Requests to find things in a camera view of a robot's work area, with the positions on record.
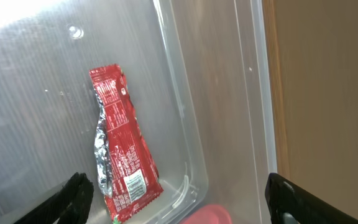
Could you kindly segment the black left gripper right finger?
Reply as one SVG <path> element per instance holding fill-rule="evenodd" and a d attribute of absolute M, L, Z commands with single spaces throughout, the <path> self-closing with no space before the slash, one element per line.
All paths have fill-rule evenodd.
<path fill-rule="evenodd" d="M 354 217 L 336 209 L 278 173 L 268 175 L 265 199 L 273 224 L 358 224 Z"/>

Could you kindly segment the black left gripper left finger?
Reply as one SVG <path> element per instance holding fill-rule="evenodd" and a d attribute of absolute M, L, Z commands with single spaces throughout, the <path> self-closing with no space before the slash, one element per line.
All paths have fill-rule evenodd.
<path fill-rule="evenodd" d="M 85 224 L 94 186 L 85 173 L 74 173 L 60 191 L 24 215 L 15 224 Z"/>

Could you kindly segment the red ketchup sachet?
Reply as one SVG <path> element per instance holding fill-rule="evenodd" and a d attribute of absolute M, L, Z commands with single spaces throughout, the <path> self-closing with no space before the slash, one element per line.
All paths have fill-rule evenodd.
<path fill-rule="evenodd" d="M 118 64 L 90 70 L 99 105 L 94 139 L 98 184 L 113 223 L 124 223 L 163 188 Z"/>

